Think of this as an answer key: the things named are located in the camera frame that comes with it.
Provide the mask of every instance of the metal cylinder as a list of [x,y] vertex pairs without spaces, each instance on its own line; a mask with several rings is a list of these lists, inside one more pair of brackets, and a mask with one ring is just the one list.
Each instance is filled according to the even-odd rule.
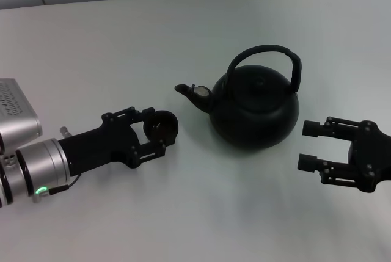
[[2,181],[0,180],[0,208],[6,205],[7,205],[7,200],[5,199],[5,193],[2,187]]
[[12,161],[2,162],[5,176],[12,194],[13,202],[15,200],[27,197],[26,180],[17,158],[12,155]]
[[42,127],[15,79],[0,79],[0,154],[42,135]]
[[33,192],[41,187],[62,186],[70,178],[67,157],[56,139],[23,147],[18,154],[24,162],[24,177],[26,182],[31,182]]

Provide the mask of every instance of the black kettle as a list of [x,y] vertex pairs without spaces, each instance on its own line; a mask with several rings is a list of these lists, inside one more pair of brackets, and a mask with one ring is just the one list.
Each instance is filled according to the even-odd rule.
[[[245,58],[269,51],[284,53],[292,60],[291,82],[279,72],[261,65],[235,68]],[[175,90],[208,113],[214,128],[233,145],[267,148],[283,141],[298,120],[296,92],[300,79],[301,60],[295,53],[283,46],[261,45],[236,56],[213,91],[204,86],[183,84],[175,86]]]

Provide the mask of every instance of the cable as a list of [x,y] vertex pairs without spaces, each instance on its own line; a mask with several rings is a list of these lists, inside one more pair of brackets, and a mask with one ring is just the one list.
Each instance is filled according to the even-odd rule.
[[78,179],[80,179],[81,177],[81,174],[78,175],[72,183],[70,184],[66,184],[65,186],[59,186],[59,187],[54,187],[52,189],[49,189],[49,195],[54,195],[54,194],[57,194],[57,193],[60,193],[60,192],[63,192],[63,191],[66,191],[66,190],[69,190],[77,181]]
[[81,177],[81,174],[79,174],[79,175],[73,180],[73,182],[70,183],[69,187],[72,187],[72,186],[78,181],[78,179],[80,179],[80,177]]

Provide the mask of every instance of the table surface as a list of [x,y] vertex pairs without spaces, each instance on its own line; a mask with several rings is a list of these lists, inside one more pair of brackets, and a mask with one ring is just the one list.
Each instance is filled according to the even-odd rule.
[[[390,261],[391,182],[366,194],[296,168],[300,153],[347,161],[349,143],[301,136],[304,120],[369,119],[391,134],[389,4],[113,0],[0,11],[1,77],[17,79],[40,140],[129,106],[172,111],[180,124],[163,158],[137,170],[112,163],[39,205],[0,209],[1,261]],[[246,153],[174,86],[212,87],[262,44],[301,57],[301,111],[285,141]],[[291,73],[281,54],[244,63]]]

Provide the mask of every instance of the kettle spout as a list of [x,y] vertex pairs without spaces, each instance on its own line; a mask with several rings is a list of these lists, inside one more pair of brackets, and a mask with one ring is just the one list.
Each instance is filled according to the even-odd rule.
[[180,84],[175,86],[175,91],[186,96],[196,108],[207,114],[213,110],[214,107],[214,96],[211,90],[205,86],[192,85],[191,87]]

